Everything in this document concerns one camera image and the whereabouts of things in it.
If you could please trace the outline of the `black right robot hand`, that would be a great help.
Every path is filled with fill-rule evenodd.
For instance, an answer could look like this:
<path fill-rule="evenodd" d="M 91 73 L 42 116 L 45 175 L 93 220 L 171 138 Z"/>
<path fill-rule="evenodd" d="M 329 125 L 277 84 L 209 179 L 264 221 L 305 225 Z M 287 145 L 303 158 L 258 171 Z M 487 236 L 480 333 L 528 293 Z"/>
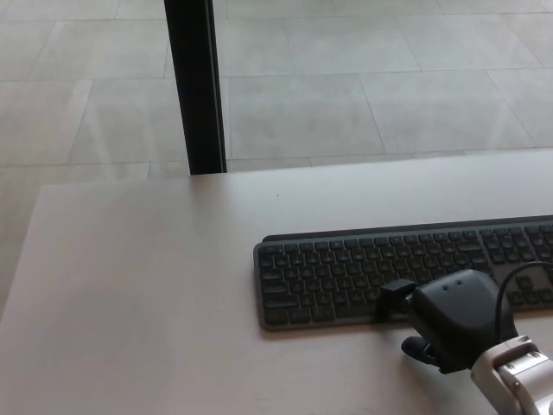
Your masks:
<path fill-rule="evenodd" d="M 417 286 L 398 279 L 379 289 L 374 318 L 405 315 L 418 333 L 402 351 L 443 374 L 470 369 L 488 349 L 518 336 L 512 306 L 496 311 L 499 287 L 485 273 L 464 270 Z"/>

